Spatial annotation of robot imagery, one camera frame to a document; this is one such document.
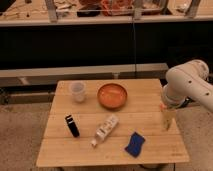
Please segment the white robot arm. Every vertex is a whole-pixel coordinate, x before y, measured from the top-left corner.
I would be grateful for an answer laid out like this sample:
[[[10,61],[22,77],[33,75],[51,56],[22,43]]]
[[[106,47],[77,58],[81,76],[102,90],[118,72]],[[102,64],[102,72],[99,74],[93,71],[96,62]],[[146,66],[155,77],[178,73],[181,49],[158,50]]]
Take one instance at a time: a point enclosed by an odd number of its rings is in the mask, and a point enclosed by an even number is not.
[[[209,67],[202,60],[191,60],[166,72],[167,84],[162,88],[161,119],[165,131],[170,128],[175,110],[190,98],[213,113],[213,85],[206,79]]]

